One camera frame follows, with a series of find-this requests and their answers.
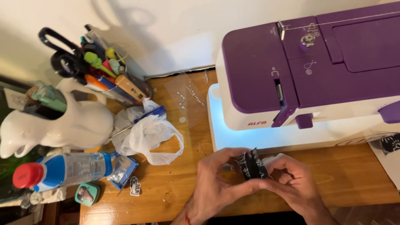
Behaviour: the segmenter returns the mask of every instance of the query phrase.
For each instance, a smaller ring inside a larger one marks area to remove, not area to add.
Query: plastic bag
[[[158,104],[145,98],[143,107],[131,107],[120,111],[115,116],[114,131],[111,135],[133,124],[135,119],[160,107]],[[180,149],[176,153],[151,153],[150,150],[160,146],[162,141],[176,136]],[[111,139],[116,151],[124,156],[142,153],[152,165],[168,165],[183,152],[183,135],[167,121],[167,115],[150,115],[136,123],[132,129],[124,131]]]

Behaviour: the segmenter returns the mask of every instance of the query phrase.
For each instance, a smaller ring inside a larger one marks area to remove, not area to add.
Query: orange marker
[[[96,85],[98,88],[101,88],[103,90],[108,90],[107,86],[100,83],[100,81],[98,81],[94,76],[90,75],[90,74],[86,74],[85,75],[85,79],[88,83],[94,84]]]

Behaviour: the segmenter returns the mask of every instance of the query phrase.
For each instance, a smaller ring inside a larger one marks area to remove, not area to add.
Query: sewing machine
[[[400,2],[229,32],[207,95],[214,151],[350,145],[400,132]]]

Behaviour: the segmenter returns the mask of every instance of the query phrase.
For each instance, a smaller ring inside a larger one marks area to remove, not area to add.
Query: black fabric
[[[266,225],[307,225],[303,217],[294,211],[279,213],[264,213],[254,215],[243,215],[234,217],[214,217],[208,220],[207,225],[243,225],[243,224],[266,224]]]

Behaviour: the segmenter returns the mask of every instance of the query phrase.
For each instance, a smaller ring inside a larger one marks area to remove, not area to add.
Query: wooden table
[[[210,85],[217,83],[215,71],[208,71],[208,83],[204,72],[189,74],[204,99]],[[171,221],[186,203],[196,182],[196,164],[201,159],[199,146],[206,155],[212,151],[211,135],[206,108],[199,122],[191,129],[180,123],[182,116],[164,84],[174,77],[150,80],[157,89],[154,101],[167,109],[167,119],[184,136],[184,151],[171,165],[152,166],[143,155],[134,155],[139,166],[135,176],[142,185],[139,197],[130,196],[129,187],[116,197],[118,190],[107,180],[97,182],[101,187],[98,203],[91,207],[81,206],[80,224],[131,224],[155,221]],[[108,107],[117,113],[122,107],[109,102]],[[175,137],[161,144],[158,152],[179,149]],[[318,189],[328,207],[372,205],[400,202],[400,196],[368,144],[330,147],[286,152],[293,158],[308,164],[314,174]],[[224,172],[233,183],[243,180],[233,171]],[[226,207],[219,216],[288,211],[290,207],[274,193],[259,191],[239,199]]]

